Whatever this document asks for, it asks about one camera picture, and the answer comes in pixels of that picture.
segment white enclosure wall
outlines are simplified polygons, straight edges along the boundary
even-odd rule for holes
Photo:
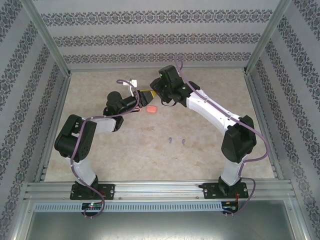
[[[320,1],[292,1],[251,72],[282,173],[320,238]]]
[[[71,70],[245,67],[279,0],[37,0]]]
[[[33,182],[65,76],[18,0],[0,1],[0,239]]]

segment white object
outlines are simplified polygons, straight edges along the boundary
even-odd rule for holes
[[[135,79],[130,79],[129,82],[130,82],[135,88],[138,87],[138,81],[137,81],[137,80],[135,80]],[[134,93],[132,92],[132,87],[131,87],[128,83],[126,83],[126,82],[122,82],[122,84],[123,84],[124,86],[129,86],[129,91],[130,91],[130,93],[131,93],[131,96],[133,97],[133,96],[134,96]]]
[[[66,157],[65,160],[70,164],[70,158]],[[79,176],[79,178],[84,181],[89,186],[94,182],[96,179],[96,174],[91,168],[90,165],[90,159],[88,157],[85,157],[83,160],[79,162],[73,162],[73,167],[75,173]]]
[[[239,119],[239,116],[233,114],[232,112],[226,110],[211,98],[209,98],[203,90],[196,90],[199,94],[206,98],[204,101],[200,98],[195,92],[190,94],[190,97],[186,99],[186,106],[191,110],[194,110],[205,119],[207,119],[210,123],[212,123],[221,133],[225,135],[225,132],[228,130],[228,126],[233,126],[236,124],[235,121],[232,121],[224,114],[219,112],[216,108],[208,103],[208,100],[216,104],[221,110],[225,113],[229,114],[231,117],[235,119]],[[225,165],[223,173],[221,174],[221,179],[228,184],[229,186],[234,185],[239,181],[239,170],[243,161],[247,158],[248,155],[244,156],[240,163],[231,162],[228,159],[225,159]]]
[[[117,122],[113,118],[99,118],[92,119],[91,121],[96,123],[94,134],[112,133],[116,127]]]

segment metal base plate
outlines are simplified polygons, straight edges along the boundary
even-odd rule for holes
[[[105,200],[113,200],[115,195],[115,186],[116,185],[114,184],[99,183],[98,191],[102,193]],[[101,197],[97,194],[93,198],[82,196],[79,192],[78,186],[76,184],[73,184],[71,187],[70,199],[71,200],[100,200]]]
[[[232,196],[224,196],[219,189],[219,183],[217,182],[205,182],[202,184],[204,199],[230,199]],[[236,193],[238,193],[239,199],[247,199],[249,197],[247,184],[245,182],[240,182],[238,188],[234,190],[234,198],[236,198]]]

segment aluminum frame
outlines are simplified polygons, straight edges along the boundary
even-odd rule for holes
[[[261,35],[256,47],[254,48],[251,57],[245,67],[246,72],[250,73],[255,68],[255,65],[265,49],[269,39],[271,38],[272,34],[274,33],[275,29],[277,28],[278,23],[280,22],[282,16],[286,12],[287,8],[291,0],[280,0],[278,5],[276,6],[270,21],[268,22],[267,26],[265,27],[263,34]]]
[[[72,77],[72,73],[67,74],[65,81],[63,83],[62,92],[57,103],[56,111],[53,116],[52,126],[49,130],[49,134],[47,137],[48,141],[46,142],[44,147],[44,155],[40,161],[38,172],[36,173],[36,176],[35,176],[35,182],[40,182],[42,180],[42,177],[44,177],[43,173],[45,175],[44,169],[46,170],[47,169],[46,166],[48,166],[49,164],[50,156],[55,144],[55,138],[56,138],[58,127],[59,127],[60,118],[62,115],[62,111],[64,109],[66,97],[68,94],[71,77]]]
[[[33,0],[21,0],[21,3],[28,13],[29,17],[31,18],[33,24],[35,25],[36,29],[40,33],[44,43],[47,45],[50,53],[52,54],[54,60],[60,67],[61,71],[63,72],[64,76],[70,73],[70,69],[61,54],[54,38],[51,36],[44,20],[42,19],[41,15],[39,14],[36,6],[33,3]]]
[[[150,203],[150,202],[197,202],[228,201],[232,199],[204,199],[199,185],[216,180],[197,181],[119,181],[102,182],[115,184],[114,200],[108,203]],[[253,183],[247,183],[251,193]],[[88,201],[70,200],[73,182],[33,182],[28,183],[22,200],[22,206],[13,229],[11,240],[25,240],[37,203],[86,203]],[[296,240],[309,240],[310,236],[290,180],[258,179],[252,201],[281,200],[285,203],[287,216]]]
[[[274,145],[272,143],[272,140],[271,140],[271,137],[270,137],[270,134],[268,131],[267,123],[266,123],[262,108],[260,106],[260,103],[258,100],[258,95],[257,95],[255,88],[254,88],[254,85],[253,85],[253,81],[251,79],[250,74],[247,74],[245,72],[245,70],[243,70],[243,76],[244,76],[244,80],[245,80],[246,86],[249,91],[249,95],[250,95],[253,109],[254,109],[254,112],[256,115],[256,119],[257,119],[259,126],[260,126],[260,131],[261,131],[262,135],[267,139],[269,146],[270,146],[270,153],[269,153],[268,157],[269,157],[269,160],[271,163],[272,170],[275,173],[276,178],[283,180],[285,178],[284,178],[283,173],[281,171],[279,160],[277,158],[276,151],[274,149]]]

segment ventilation slot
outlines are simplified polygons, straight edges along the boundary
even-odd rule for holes
[[[42,202],[37,203],[35,212],[80,212],[82,203],[57,203]],[[206,202],[106,202],[104,212],[203,212],[222,211],[220,201]],[[98,210],[87,210],[88,212],[98,212]]]

